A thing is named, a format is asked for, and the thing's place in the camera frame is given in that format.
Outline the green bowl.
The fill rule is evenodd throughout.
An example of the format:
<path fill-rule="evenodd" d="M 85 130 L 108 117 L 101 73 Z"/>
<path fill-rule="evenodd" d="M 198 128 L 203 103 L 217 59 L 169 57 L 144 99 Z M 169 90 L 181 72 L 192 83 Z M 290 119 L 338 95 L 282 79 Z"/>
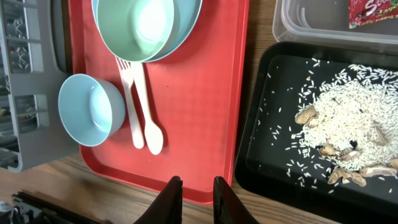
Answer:
<path fill-rule="evenodd" d="M 144 62 L 167 50 L 177 33 L 173 0 L 99 0 L 97 23 L 109 51 Z"/>

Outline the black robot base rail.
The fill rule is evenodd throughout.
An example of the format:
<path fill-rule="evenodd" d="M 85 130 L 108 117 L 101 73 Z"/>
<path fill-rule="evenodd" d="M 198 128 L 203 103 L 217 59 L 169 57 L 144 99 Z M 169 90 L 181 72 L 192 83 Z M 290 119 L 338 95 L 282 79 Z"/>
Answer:
<path fill-rule="evenodd" d="M 100 224 L 22 191 L 11 197 L 12 203 L 1 201 L 1 223 L 4 224 Z"/>

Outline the red snack wrapper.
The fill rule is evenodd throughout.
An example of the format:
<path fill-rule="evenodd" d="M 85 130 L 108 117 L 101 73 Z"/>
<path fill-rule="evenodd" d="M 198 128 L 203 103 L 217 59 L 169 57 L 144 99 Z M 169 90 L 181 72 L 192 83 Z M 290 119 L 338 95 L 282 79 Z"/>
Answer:
<path fill-rule="evenodd" d="M 397 19 L 397 0 L 349 0 L 349 28 Z"/>

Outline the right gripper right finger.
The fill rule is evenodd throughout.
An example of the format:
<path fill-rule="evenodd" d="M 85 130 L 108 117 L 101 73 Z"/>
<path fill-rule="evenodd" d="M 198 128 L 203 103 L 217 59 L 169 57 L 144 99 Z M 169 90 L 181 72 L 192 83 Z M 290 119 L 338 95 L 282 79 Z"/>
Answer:
<path fill-rule="evenodd" d="M 213 185 L 214 224 L 259 224 L 221 176 Z"/>

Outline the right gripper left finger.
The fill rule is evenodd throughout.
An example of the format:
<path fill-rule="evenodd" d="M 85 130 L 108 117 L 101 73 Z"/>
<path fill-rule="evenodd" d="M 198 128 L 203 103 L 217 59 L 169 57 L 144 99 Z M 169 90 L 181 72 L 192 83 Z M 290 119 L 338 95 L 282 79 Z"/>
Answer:
<path fill-rule="evenodd" d="M 182 184 L 180 177 L 173 176 L 134 224 L 181 224 Z"/>

